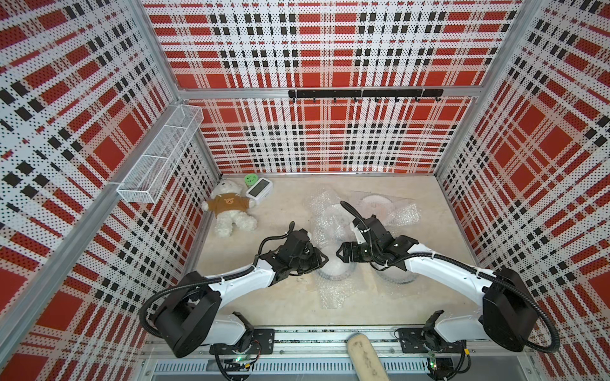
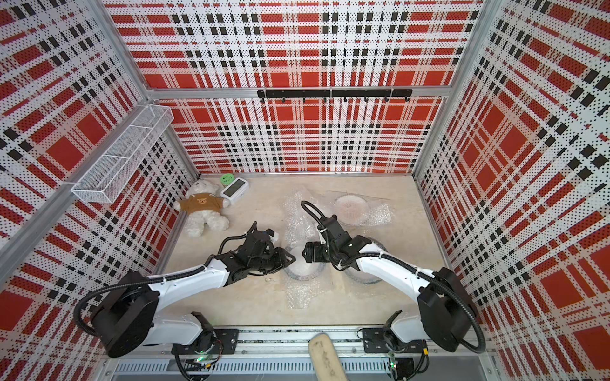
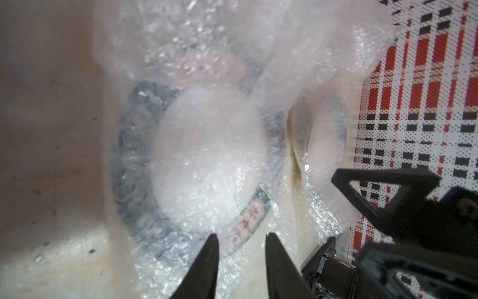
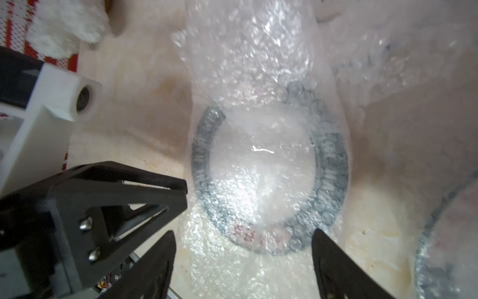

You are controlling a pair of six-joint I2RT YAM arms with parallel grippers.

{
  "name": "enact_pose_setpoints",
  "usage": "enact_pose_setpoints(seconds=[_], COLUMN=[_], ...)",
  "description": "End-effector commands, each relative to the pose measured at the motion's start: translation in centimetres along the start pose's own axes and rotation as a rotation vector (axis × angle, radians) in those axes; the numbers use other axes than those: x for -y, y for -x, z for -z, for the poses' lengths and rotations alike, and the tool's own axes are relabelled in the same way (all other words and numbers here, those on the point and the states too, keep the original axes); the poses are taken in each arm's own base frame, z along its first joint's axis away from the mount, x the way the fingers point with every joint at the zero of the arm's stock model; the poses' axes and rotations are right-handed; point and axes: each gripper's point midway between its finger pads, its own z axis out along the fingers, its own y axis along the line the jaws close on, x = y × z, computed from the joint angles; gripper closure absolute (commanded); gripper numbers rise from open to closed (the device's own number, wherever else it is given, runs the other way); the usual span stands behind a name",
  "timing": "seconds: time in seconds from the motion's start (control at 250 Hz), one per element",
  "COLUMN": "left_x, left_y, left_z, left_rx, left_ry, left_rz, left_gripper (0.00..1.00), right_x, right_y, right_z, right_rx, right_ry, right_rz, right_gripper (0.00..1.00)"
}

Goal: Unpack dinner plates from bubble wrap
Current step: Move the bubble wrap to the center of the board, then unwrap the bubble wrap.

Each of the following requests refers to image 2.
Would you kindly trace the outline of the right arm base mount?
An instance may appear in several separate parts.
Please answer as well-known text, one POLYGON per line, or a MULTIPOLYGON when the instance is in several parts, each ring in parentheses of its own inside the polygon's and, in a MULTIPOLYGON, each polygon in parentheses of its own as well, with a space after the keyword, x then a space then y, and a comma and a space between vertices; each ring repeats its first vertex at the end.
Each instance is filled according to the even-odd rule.
POLYGON ((360 328, 356 333, 365 353, 386 354, 391 380, 412 380, 424 374, 429 366, 429 351, 425 340, 401 341, 389 327, 360 328))

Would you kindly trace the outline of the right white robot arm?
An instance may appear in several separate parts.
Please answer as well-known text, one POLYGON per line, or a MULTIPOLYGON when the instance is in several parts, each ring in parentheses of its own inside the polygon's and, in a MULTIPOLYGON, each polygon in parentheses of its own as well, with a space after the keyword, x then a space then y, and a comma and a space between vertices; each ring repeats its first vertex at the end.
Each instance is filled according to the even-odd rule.
POLYGON ((417 303, 417 317, 402 316, 398 311, 389 319, 387 346, 427 339, 448 352, 460 346, 476 354, 486 351, 477 309, 453 271, 420 268, 366 237, 351 237, 334 215, 315 221, 321 241, 306 244, 306 262, 330 263, 338 271, 353 269, 374 276, 417 303))

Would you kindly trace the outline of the bubble wrap sheet front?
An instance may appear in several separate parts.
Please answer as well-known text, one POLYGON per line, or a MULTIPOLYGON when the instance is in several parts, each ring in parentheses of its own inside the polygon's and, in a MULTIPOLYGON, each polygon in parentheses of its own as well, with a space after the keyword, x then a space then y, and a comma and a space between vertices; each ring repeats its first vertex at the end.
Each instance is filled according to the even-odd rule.
MULTIPOLYGON (((305 244, 310 241, 320 241, 315 221, 305 214, 290 217, 284 248, 295 258, 303 257, 305 244)), ((287 288, 288 306, 294 310, 306 309, 313 298, 322 295, 329 287, 327 266, 320 276, 310 281, 291 279, 284 271, 284 284, 287 288)))

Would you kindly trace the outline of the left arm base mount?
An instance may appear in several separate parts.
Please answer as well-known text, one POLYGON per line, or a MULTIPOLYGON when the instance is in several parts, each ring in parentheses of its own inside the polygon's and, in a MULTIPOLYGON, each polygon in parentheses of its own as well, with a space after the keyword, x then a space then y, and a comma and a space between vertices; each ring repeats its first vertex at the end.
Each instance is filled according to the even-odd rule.
POLYGON ((191 344, 173 344, 171 354, 186 380, 204 380, 222 359, 235 354, 239 330, 204 331, 191 344))

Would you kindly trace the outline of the green rimmed plate front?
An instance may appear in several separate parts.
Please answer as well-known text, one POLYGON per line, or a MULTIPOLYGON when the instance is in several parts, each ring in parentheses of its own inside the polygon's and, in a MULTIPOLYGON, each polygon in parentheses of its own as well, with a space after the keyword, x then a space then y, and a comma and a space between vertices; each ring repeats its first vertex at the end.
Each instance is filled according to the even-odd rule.
POLYGON ((310 281, 320 276, 326 266, 326 263, 307 263, 303 257, 297 257, 284 271, 291 279, 310 281))

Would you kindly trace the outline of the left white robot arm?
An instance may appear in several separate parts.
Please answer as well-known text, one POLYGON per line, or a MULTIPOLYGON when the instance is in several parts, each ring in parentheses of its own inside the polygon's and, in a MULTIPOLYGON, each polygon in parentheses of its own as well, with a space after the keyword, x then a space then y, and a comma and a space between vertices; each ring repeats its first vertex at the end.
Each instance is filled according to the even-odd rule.
POLYGON ((141 347, 171 344, 179 354, 205 352, 219 343, 210 322, 199 312, 170 317, 165 310, 193 295, 228 287, 249 276, 267 276, 288 268, 294 255, 276 246, 273 230, 251 225, 227 251, 219 247, 198 266, 173 273, 142 276, 129 272, 117 284, 89 292, 76 303, 73 322, 84 333, 100 339, 111 358, 141 347))

